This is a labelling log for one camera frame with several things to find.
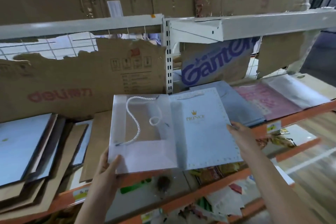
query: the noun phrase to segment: floor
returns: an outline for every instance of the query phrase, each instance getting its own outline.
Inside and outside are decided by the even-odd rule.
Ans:
[[[336,113],[329,112],[297,123],[322,139],[322,143],[279,166],[295,181],[294,191],[322,223],[336,223]],[[263,210],[244,224],[272,223]]]

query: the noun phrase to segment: person's right hand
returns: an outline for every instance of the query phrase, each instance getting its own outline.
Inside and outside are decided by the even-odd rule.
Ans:
[[[231,125],[226,125],[227,129],[236,140],[236,144],[240,149],[240,155],[243,160],[248,162],[249,158],[253,158],[255,154],[263,154],[260,150],[252,129],[240,124],[239,122],[231,121]]]

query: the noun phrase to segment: barcode label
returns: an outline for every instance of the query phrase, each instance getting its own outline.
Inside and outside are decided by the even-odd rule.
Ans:
[[[121,3],[119,0],[107,1],[107,6],[112,18],[118,18],[124,16],[123,9],[121,8]]]

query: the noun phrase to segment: red deli logo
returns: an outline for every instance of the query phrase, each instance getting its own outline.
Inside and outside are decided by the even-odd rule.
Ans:
[[[90,88],[82,89],[61,89],[61,90],[51,90],[39,92],[36,91],[32,94],[28,94],[27,98],[34,103],[40,103],[42,101],[55,101],[55,100],[66,100],[71,98],[80,97],[91,97],[92,90]]]

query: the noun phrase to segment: stack of paper bags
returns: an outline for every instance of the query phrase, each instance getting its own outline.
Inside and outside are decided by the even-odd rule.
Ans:
[[[277,119],[330,102],[328,98],[288,74],[237,86],[234,89],[257,107],[265,115],[266,120]]]
[[[49,209],[87,127],[52,113],[0,124],[0,220]]]
[[[216,88],[230,120],[240,122],[248,127],[265,121],[265,117],[258,108],[248,103],[224,81],[191,87],[190,90],[195,91],[212,87]]]

